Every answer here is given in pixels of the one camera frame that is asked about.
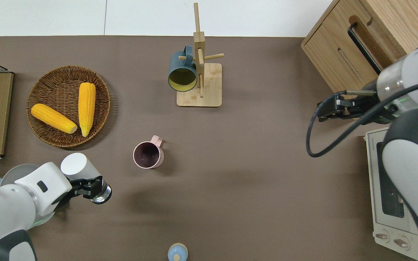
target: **wooden stand base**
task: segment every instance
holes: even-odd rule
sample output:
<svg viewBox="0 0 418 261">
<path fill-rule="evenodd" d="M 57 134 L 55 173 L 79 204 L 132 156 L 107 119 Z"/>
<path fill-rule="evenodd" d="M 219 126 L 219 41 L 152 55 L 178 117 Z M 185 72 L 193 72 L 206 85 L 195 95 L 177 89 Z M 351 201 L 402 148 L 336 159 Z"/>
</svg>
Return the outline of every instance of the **wooden stand base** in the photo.
<svg viewBox="0 0 418 261">
<path fill-rule="evenodd" d="M 219 107 L 222 105 L 222 65 L 204 63 L 203 97 L 199 88 L 177 92 L 177 105 L 181 107 Z"/>
</svg>

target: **corn cob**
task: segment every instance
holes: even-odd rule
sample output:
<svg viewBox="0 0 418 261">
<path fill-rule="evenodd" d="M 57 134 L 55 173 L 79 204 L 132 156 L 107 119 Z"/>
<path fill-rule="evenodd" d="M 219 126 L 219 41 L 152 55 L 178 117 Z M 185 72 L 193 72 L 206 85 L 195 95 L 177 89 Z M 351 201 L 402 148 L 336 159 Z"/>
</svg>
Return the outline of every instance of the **corn cob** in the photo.
<svg viewBox="0 0 418 261">
<path fill-rule="evenodd" d="M 78 91 L 78 122 L 82 136 L 86 137 L 93 126 L 96 86 L 92 83 L 80 84 Z"/>
<path fill-rule="evenodd" d="M 77 125 L 67 119 L 66 116 L 60 114 L 49 106 L 41 103 L 35 104 L 30 110 L 33 117 L 38 120 L 59 129 L 68 134 L 72 134 L 77 130 Z"/>
</svg>

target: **wooden cabinet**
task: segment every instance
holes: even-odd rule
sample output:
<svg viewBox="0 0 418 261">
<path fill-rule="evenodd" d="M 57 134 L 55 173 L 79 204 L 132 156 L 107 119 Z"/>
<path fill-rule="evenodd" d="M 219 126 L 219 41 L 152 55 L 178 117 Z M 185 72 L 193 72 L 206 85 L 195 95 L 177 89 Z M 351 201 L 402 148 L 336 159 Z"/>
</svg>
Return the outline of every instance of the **wooden cabinet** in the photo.
<svg viewBox="0 0 418 261">
<path fill-rule="evenodd" d="M 334 0 L 302 42 L 334 92 L 359 90 L 378 76 L 348 35 L 353 23 L 381 69 L 418 47 L 418 0 Z"/>
</svg>

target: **dark blue mug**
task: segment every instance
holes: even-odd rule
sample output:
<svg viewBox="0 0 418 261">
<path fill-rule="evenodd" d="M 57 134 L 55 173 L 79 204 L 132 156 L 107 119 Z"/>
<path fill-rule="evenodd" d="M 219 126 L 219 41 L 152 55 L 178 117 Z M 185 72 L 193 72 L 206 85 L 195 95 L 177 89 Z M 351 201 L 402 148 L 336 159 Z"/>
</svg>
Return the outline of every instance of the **dark blue mug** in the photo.
<svg viewBox="0 0 418 261">
<path fill-rule="evenodd" d="M 191 46 L 185 46 L 183 51 L 178 51 L 171 57 L 168 82 L 175 91 L 189 91 L 196 86 L 196 65 L 192 49 Z M 185 59 L 180 60 L 179 56 L 184 56 Z"/>
</svg>

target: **oven window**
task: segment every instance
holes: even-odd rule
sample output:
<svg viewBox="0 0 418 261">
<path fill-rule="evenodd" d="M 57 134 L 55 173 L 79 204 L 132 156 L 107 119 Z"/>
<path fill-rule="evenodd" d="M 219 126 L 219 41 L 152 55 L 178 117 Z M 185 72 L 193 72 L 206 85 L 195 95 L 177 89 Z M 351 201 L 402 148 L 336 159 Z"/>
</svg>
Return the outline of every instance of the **oven window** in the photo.
<svg viewBox="0 0 418 261">
<path fill-rule="evenodd" d="M 390 177 L 383 168 L 381 158 L 383 143 L 377 143 L 378 173 L 380 174 L 380 193 L 382 199 L 382 210 L 387 215 L 397 218 L 404 218 L 404 205 L 400 203 L 396 187 L 390 180 Z"/>
</svg>

